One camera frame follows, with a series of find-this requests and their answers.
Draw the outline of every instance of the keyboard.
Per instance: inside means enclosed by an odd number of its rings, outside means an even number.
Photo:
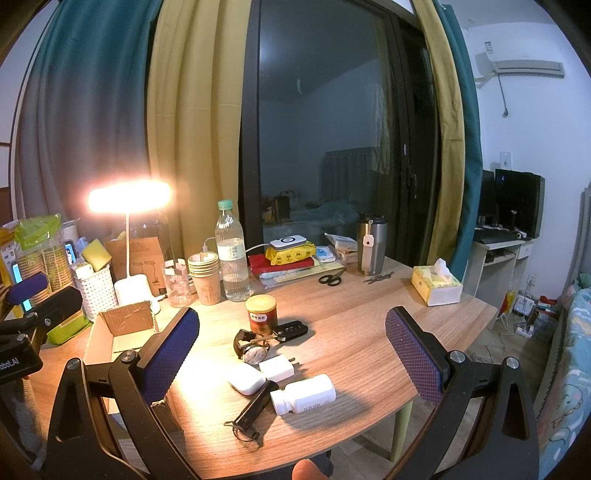
[[[481,244],[500,244],[502,242],[519,240],[516,232],[490,228],[475,229],[473,239],[475,242],[480,242]]]

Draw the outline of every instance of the charger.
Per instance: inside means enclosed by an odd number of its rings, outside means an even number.
[[[229,370],[226,379],[242,395],[252,395],[267,379],[279,382],[291,377],[294,374],[293,360],[295,358],[278,355],[259,363],[260,372],[252,365],[240,362]]]
[[[269,360],[259,363],[263,375],[269,380],[280,382],[294,374],[293,362],[295,358],[287,359],[285,355],[277,355]]]

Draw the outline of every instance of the tissue box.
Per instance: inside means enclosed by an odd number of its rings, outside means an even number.
[[[429,306],[460,301],[462,283],[453,275],[438,275],[435,266],[414,267],[412,281]]]

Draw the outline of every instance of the water bottle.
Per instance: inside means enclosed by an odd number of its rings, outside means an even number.
[[[217,254],[222,266],[226,298],[245,301],[251,295],[251,286],[248,281],[242,225],[232,213],[231,200],[221,200],[217,203],[217,208],[221,212],[216,225]]]

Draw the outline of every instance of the yellow curtain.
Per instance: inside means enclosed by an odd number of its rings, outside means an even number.
[[[242,76],[250,0],[164,0],[148,79],[152,176],[175,192],[175,254],[213,236],[217,201],[237,212]]]
[[[423,27],[435,79],[441,129],[441,188],[427,262],[451,261],[464,192],[465,139],[462,96],[447,35],[433,0],[413,0]]]

